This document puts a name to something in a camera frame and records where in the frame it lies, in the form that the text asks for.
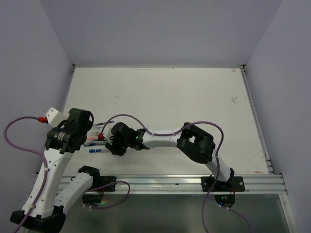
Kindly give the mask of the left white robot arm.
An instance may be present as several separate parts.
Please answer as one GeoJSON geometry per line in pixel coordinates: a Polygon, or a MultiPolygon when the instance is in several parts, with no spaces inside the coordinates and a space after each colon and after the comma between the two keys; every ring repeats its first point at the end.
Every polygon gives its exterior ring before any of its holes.
{"type": "Polygon", "coordinates": [[[82,194],[97,190],[101,185],[98,169],[83,166],[74,180],[57,192],[64,171],[73,154],[86,142],[94,116],[88,110],[72,108],[66,116],[50,108],[37,121],[49,124],[45,150],[36,154],[42,166],[32,191],[22,209],[12,212],[10,220],[17,224],[16,233],[24,227],[39,233],[58,233],[66,220],[66,213],[82,194]]]}

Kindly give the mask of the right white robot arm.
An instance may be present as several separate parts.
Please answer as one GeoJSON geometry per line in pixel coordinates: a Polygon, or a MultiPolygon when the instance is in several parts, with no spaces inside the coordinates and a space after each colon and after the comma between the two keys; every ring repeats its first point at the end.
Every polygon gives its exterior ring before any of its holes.
{"type": "Polygon", "coordinates": [[[109,139],[105,145],[113,155],[123,156],[128,148],[141,151],[153,148],[178,148],[193,162],[205,165],[214,175],[216,185],[221,190],[228,190],[234,184],[234,170],[219,156],[219,147],[214,137],[186,122],[179,130],[149,131],[134,130],[126,124],[118,122],[109,131],[109,139]]]}

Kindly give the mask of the blue capped pen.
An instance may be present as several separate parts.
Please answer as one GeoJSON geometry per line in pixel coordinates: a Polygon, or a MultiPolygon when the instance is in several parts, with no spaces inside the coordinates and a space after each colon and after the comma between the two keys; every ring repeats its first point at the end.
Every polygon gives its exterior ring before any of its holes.
{"type": "Polygon", "coordinates": [[[89,153],[102,153],[106,152],[106,149],[90,149],[89,153]]]}

